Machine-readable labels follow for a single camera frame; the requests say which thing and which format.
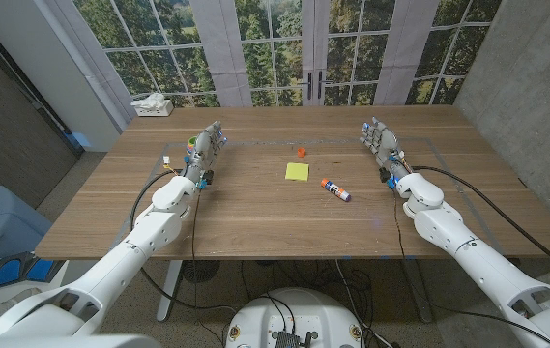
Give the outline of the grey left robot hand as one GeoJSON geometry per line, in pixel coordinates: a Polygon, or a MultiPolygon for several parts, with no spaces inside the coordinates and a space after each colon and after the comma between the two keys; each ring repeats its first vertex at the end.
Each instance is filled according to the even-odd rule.
{"type": "Polygon", "coordinates": [[[212,170],[227,138],[222,135],[221,122],[215,121],[196,136],[195,145],[188,158],[184,176],[197,183],[201,176],[212,170]]]}

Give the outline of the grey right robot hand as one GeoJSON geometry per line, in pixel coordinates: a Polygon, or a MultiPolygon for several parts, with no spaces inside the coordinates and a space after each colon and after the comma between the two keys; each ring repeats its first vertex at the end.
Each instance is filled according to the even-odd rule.
{"type": "Polygon", "coordinates": [[[360,142],[365,145],[375,157],[382,176],[401,179],[411,174],[411,169],[404,163],[404,152],[399,146],[396,135],[387,125],[375,117],[372,123],[362,125],[360,142]]]}

